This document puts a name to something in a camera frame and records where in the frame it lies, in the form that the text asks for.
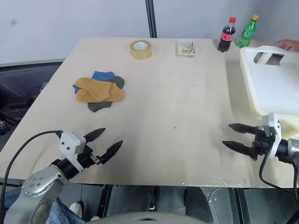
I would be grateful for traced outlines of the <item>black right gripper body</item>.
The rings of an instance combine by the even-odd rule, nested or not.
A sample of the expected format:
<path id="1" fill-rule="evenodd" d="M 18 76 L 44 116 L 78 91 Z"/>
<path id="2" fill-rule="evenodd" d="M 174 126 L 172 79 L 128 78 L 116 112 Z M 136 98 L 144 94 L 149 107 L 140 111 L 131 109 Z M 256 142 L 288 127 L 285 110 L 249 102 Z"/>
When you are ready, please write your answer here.
<path id="1" fill-rule="evenodd" d="M 269 134 L 267 135 L 261 127 L 254 127 L 255 138 L 251 144 L 251 149 L 253 149 L 252 160 L 257 160 L 258 155 L 266 155 L 273 147 L 276 140 L 276 132 L 273 127 L 270 127 Z"/>

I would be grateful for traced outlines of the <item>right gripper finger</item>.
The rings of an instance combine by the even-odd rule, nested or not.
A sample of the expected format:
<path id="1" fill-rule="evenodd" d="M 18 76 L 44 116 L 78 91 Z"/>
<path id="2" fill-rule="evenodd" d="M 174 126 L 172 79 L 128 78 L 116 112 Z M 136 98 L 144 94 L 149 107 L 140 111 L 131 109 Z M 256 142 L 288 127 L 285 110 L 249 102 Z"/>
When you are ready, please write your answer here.
<path id="1" fill-rule="evenodd" d="M 255 126 L 249 126 L 241 123 L 233 123 L 229 124 L 228 127 L 233 129 L 234 131 L 238 133 L 250 133 L 250 134 L 256 134 L 256 127 Z"/>
<path id="2" fill-rule="evenodd" d="M 235 141 L 223 141 L 222 142 L 226 147 L 229 149 L 249 156 L 251 159 L 255 159 L 255 152 L 252 148 L 243 145 L 242 143 L 235 142 Z"/>

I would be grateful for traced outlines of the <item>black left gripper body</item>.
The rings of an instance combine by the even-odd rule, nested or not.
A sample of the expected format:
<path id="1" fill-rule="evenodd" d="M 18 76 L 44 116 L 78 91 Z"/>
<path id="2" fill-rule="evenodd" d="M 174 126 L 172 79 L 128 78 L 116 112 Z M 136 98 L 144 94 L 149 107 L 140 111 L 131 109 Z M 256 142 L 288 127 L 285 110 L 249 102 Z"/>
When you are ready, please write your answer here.
<path id="1" fill-rule="evenodd" d="M 95 164 L 105 164 L 102 158 L 93 155 L 93 150 L 88 145 L 85 145 L 83 152 L 77 155 L 77 161 L 83 169 Z"/>

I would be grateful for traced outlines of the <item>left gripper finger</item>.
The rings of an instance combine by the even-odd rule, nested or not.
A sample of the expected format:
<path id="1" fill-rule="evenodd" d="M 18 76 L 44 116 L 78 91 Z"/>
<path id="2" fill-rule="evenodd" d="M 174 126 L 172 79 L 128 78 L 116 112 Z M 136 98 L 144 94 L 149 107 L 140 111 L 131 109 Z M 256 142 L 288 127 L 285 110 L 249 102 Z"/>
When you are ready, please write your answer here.
<path id="1" fill-rule="evenodd" d="M 105 164 L 107 161 L 109 161 L 118 152 L 122 146 L 122 143 L 123 140 L 120 140 L 109 147 L 107 151 L 101 157 L 99 157 L 100 163 Z"/>
<path id="2" fill-rule="evenodd" d="M 106 128 L 99 128 L 99 129 L 96 129 L 88 134 L 86 134 L 84 136 L 85 138 L 85 142 L 86 143 L 89 143 L 89 142 L 92 142 L 94 140 L 96 140 L 98 137 L 100 137 L 102 135 L 102 133 L 106 130 Z"/>

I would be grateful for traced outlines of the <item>bystander bare hand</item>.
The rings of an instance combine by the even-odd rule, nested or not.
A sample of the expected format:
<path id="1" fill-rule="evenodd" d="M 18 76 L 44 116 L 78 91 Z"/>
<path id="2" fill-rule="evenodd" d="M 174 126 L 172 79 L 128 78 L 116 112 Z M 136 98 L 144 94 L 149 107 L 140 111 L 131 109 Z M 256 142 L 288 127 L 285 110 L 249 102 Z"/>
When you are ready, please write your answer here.
<path id="1" fill-rule="evenodd" d="M 299 51 L 299 41 L 283 39 L 277 42 L 278 46 L 284 50 Z"/>

